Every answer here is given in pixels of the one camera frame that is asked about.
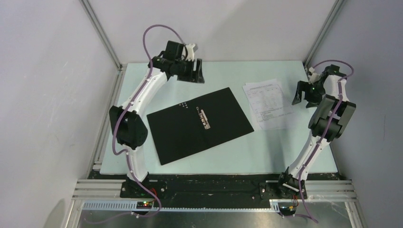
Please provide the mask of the printed paper sheet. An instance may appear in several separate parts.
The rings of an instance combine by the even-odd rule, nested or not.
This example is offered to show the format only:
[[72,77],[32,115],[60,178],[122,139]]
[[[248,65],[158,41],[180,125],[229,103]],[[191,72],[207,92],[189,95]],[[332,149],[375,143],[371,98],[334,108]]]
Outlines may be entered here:
[[247,97],[255,130],[278,130],[294,127],[296,113],[286,98],[281,83],[271,79],[242,86]]

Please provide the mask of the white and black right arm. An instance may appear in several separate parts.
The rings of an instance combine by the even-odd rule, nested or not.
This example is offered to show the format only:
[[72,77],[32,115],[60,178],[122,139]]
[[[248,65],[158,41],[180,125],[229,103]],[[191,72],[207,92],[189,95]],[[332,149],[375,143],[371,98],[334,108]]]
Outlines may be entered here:
[[311,165],[318,155],[339,138],[356,110],[349,101],[345,85],[347,74],[340,72],[337,65],[326,66],[321,74],[313,67],[308,69],[308,81],[299,81],[292,101],[293,105],[307,101],[307,108],[315,108],[309,123],[309,136],[294,162],[281,173],[276,192],[289,198],[302,192]]

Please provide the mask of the red folder with black inside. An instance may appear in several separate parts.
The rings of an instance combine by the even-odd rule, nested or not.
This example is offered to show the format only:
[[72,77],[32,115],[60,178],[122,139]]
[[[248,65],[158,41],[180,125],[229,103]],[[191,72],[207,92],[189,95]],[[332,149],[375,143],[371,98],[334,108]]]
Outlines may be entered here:
[[230,88],[147,115],[161,165],[254,131]]

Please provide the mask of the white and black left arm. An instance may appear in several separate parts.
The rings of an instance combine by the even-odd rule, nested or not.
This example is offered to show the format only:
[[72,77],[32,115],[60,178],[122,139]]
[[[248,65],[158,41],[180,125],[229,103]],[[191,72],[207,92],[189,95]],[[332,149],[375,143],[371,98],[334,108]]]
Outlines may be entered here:
[[139,198],[149,194],[150,185],[144,159],[144,143],[148,129],[143,121],[146,107],[172,76],[179,81],[203,84],[202,60],[195,57],[197,44],[168,41],[165,50],[150,58],[139,86],[120,106],[109,109],[112,151],[125,156],[127,176],[134,181],[132,192]]

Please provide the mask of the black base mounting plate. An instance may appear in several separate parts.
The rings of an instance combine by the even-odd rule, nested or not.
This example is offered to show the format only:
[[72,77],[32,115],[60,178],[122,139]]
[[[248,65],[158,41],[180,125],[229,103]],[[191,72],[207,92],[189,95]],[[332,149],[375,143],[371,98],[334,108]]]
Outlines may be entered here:
[[148,174],[137,184],[126,178],[121,198],[154,200],[162,207],[230,207],[268,206],[270,200],[296,200],[297,195],[284,195],[278,188],[280,174],[215,175],[215,174]]

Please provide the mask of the aluminium frame rail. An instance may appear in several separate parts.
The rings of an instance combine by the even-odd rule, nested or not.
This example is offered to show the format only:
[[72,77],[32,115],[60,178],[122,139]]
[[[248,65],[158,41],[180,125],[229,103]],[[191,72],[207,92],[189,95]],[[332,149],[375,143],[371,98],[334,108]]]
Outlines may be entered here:
[[114,66],[117,70],[122,69],[122,63],[119,60],[103,26],[100,22],[95,10],[92,7],[92,4],[89,0],[79,0],[80,4],[82,5],[84,12],[87,14],[90,23],[92,24],[93,28],[95,29],[96,34],[98,35],[101,43],[103,44],[106,52],[108,53],[109,57],[111,58]]

